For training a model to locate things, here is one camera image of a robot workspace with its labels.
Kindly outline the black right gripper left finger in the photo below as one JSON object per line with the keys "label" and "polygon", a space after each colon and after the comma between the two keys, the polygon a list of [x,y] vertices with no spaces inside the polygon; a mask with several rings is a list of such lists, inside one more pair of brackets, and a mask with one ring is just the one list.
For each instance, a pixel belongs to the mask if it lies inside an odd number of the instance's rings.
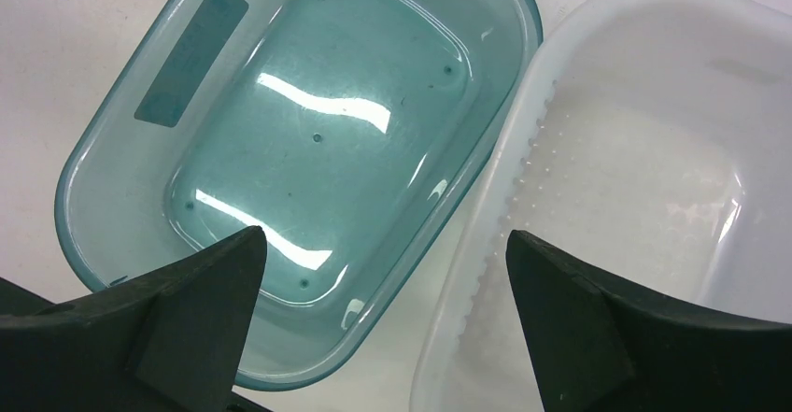
{"label": "black right gripper left finger", "polygon": [[267,255],[247,227],[59,304],[1,284],[5,411],[255,411],[233,392]]}

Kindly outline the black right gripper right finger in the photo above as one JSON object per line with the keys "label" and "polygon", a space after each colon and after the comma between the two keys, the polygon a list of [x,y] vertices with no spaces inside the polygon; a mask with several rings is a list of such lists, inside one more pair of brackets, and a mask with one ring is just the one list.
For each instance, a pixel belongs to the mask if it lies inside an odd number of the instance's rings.
{"label": "black right gripper right finger", "polygon": [[525,231],[505,263],[547,411],[787,411],[791,328],[691,304]]}

